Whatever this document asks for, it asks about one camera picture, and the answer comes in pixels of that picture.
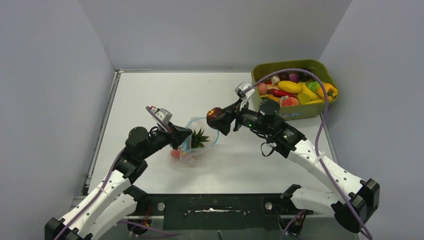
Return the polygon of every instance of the plastic bag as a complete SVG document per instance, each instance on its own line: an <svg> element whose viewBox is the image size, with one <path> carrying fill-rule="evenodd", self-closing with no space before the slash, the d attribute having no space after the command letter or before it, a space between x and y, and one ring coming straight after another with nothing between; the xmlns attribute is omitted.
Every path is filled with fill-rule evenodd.
<svg viewBox="0 0 424 240"><path fill-rule="evenodd" d="M209 136L207 138L209 141L202 142L204 147L192 148L192 136L187 137L182 143L179 159L184 163L193 164L194 156L204 153L217 143L220 132L208 126L206 117L192 117L185 128L196 133L203 131L203 136Z"/></svg>

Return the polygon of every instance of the white wall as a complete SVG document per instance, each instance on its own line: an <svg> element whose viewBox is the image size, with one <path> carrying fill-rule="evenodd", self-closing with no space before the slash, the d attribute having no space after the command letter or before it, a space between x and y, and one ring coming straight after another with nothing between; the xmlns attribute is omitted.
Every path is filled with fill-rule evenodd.
<svg viewBox="0 0 424 240"><path fill-rule="evenodd" d="M318 59L352 0L79 0L116 69Z"/></svg>
<svg viewBox="0 0 424 240"><path fill-rule="evenodd" d="M77 0L0 0L1 239L44 239L69 211L113 75Z"/></svg>
<svg viewBox="0 0 424 240"><path fill-rule="evenodd" d="M328 128L337 159L381 185L380 239L423 239L424 1L353 0L320 60L340 90Z"/></svg>

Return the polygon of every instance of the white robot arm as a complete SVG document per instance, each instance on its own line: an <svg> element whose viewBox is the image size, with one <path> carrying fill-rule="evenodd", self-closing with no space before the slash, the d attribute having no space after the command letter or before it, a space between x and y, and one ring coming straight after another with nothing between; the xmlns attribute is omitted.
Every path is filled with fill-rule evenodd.
<svg viewBox="0 0 424 240"><path fill-rule="evenodd" d="M300 185L292 185L281 195L284 205L291 205L299 211L306 209L332 216L345 229L359 233L362 227L330 180L320 159L341 189L341 193L350 198L349 202L363 223L366 223L378 208L380 185L373 179L364 181L349 173L322 152L317 155L312 142L278 116L280 105L277 102L264 100L258 112L249 110L246 99L251 94L249 91L244 93L244 89L249 90L243 83L236 88L235 91L240 97L237 102L224 109L215 107L210 110L206 117L208 125L227 135L231 123L235 120L234 132L244 126L265 139L265 143L272 147L272 152L276 151L284 158L299 164L329 189L329 192L317 192Z"/></svg>
<svg viewBox="0 0 424 240"><path fill-rule="evenodd" d="M135 127L99 185L60 220L54 217L44 227L45 240L96 240L123 217L136 210L147 193L133 185L147 168L146 158L167 145L177 149L192 130L169 122L165 109L148 108L158 129Z"/></svg>

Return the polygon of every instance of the white table surface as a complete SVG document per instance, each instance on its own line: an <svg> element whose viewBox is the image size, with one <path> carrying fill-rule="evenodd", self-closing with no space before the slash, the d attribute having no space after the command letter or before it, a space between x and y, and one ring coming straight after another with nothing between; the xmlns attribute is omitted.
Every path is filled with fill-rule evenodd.
<svg viewBox="0 0 424 240"><path fill-rule="evenodd" d="M251 81L249 72L122 73L89 191L104 178L132 128L143 126L149 130L155 126L146 106L167 109L172 113L172 123L184 127L191 117L203 117L214 107L234 103L238 98L234 89L243 81ZM288 123L314 141L321 118ZM263 157L262 142L245 127L228 136L221 134L217 144L197 158L193 166L176 164L170 156L171 148L165 147L146 159L148 168L135 185L149 194L282 193L292 184L328 191L306 170L279 153ZM324 132L319 150L332 158Z"/></svg>

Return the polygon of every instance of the pineapple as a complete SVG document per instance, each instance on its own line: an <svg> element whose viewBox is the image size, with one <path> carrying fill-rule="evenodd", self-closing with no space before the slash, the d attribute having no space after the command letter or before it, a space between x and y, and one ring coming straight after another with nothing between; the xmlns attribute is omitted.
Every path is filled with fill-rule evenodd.
<svg viewBox="0 0 424 240"><path fill-rule="evenodd" d="M200 128L199 132L196 132L196 130L193 130L193 135L191 136L192 149L204 148L205 145L203 143L210 142L208 140L209 136L203 136L204 132L205 130L202 128Z"/></svg>

